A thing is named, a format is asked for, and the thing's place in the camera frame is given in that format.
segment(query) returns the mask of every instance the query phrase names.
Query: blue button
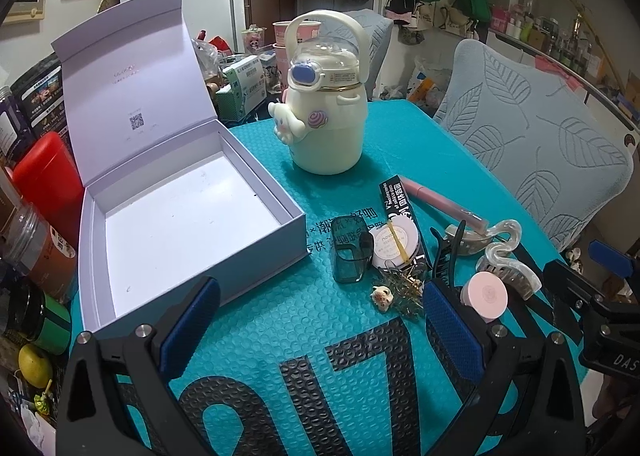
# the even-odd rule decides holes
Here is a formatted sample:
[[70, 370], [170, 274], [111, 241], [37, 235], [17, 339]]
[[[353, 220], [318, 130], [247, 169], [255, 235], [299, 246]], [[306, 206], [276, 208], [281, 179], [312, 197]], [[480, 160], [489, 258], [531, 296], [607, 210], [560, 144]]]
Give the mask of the blue button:
[[299, 83], [313, 84], [316, 81], [316, 71], [310, 64], [295, 64], [291, 68], [291, 77]]

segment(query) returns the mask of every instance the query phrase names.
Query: box lid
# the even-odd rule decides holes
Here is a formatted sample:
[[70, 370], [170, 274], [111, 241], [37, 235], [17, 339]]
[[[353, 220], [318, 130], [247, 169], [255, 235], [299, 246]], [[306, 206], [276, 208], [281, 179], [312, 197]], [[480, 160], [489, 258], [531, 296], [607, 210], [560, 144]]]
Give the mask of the box lid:
[[217, 118], [182, 0], [130, 0], [52, 43], [66, 120], [86, 187], [181, 131]]

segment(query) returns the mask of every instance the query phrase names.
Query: open box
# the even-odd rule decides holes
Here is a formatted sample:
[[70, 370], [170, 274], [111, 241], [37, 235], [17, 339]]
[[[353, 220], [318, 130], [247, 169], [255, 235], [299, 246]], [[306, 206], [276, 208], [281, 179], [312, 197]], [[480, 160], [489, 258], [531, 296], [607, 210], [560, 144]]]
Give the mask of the open box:
[[217, 118], [181, 0], [130, 0], [52, 44], [86, 188], [85, 329], [153, 324], [203, 275], [228, 303], [307, 254], [305, 214]]

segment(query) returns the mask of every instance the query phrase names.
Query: screw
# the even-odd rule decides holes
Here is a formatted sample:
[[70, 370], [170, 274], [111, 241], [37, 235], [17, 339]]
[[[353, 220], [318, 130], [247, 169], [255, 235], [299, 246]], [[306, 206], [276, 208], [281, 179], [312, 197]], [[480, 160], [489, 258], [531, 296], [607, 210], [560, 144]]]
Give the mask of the screw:
[[559, 331], [554, 331], [551, 334], [551, 340], [554, 344], [564, 344], [564, 335], [562, 335]]
[[151, 334], [151, 330], [153, 330], [153, 328], [148, 324], [141, 324], [136, 328], [136, 336], [142, 338], [148, 337]]
[[508, 332], [509, 330], [507, 330], [507, 328], [504, 327], [502, 324], [496, 324], [491, 328], [491, 333], [494, 334], [494, 337], [498, 339], [507, 337]]
[[76, 337], [76, 342], [78, 344], [87, 344], [89, 342], [90, 338], [91, 338], [91, 332], [90, 331], [81, 331], [78, 334], [78, 337]]

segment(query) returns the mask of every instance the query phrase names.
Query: turquoise table mat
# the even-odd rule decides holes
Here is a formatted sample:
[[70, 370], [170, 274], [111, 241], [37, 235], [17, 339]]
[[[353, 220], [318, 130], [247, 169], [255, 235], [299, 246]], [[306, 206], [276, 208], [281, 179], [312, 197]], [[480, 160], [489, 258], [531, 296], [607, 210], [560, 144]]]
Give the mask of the turquoise table mat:
[[[540, 267], [558, 253], [493, 175], [411, 103], [369, 104], [362, 158], [341, 175], [311, 175], [296, 167], [272, 129], [269, 120], [232, 132], [305, 210], [311, 254], [224, 306], [170, 388], [220, 456], [424, 454], [460, 409], [460, 399], [431, 348], [424, 320], [400, 319], [373, 306], [374, 270], [360, 283], [333, 280], [329, 222], [357, 213], [368, 224], [382, 223], [378, 185], [404, 175], [492, 224], [518, 220], [523, 245]], [[421, 203], [414, 210], [433, 259], [436, 243], [429, 228], [443, 233], [451, 220]], [[459, 259], [457, 284], [472, 276], [477, 259]], [[72, 317], [76, 335], [82, 329], [78, 299]], [[535, 318], [545, 334], [553, 331]], [[509, 311], [502, 321], [523, 335]], [[363, 356], [363, 344], [375, 341], [383, 348], [377, 354], [364, 350]], [[577, 363], [578, 347], [569, 344], [582, 379], [586, 370]], [[394, 396], [412, 375], [417, 407]], [[502, 412], [514, 403], [514, 392]], [[138, 412], [134, 416], [140, 420]], [[154, 433], [143, 437], [154, 444]], [[401, 438], [408, 440], [405, 446]], [[338, 445], [328, 447], [327, 439]], [[488, 438], [482, 449], [497, 441]]]

